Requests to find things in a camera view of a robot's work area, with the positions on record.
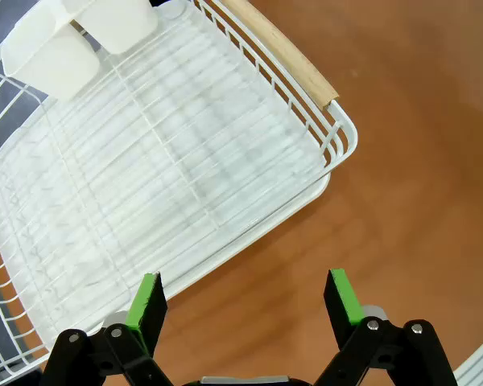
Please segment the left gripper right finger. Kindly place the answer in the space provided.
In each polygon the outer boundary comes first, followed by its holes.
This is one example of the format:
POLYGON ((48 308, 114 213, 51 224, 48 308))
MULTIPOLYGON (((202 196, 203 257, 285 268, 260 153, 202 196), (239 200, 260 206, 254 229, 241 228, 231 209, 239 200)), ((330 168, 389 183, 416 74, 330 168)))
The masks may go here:
POLYGON ((365 315, 343 269, 328 271, 324 303, 339 351, 316 385, 359 385, 370 369, 395 385, 456 385, 432 324, 413 319, 402 327, 365 315))

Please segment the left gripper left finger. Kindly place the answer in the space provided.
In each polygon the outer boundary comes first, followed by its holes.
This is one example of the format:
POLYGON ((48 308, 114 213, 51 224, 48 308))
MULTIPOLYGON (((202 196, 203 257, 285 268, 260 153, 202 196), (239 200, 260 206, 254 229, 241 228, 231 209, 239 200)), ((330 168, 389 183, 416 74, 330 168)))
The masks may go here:
POLYGON ((103 385, 122 375, 130 385, 170 385, 153 359, 166 313, 160 274, 145 274, 124 322, 93 335, 78 329, 58 335, 39 383, 103 385))

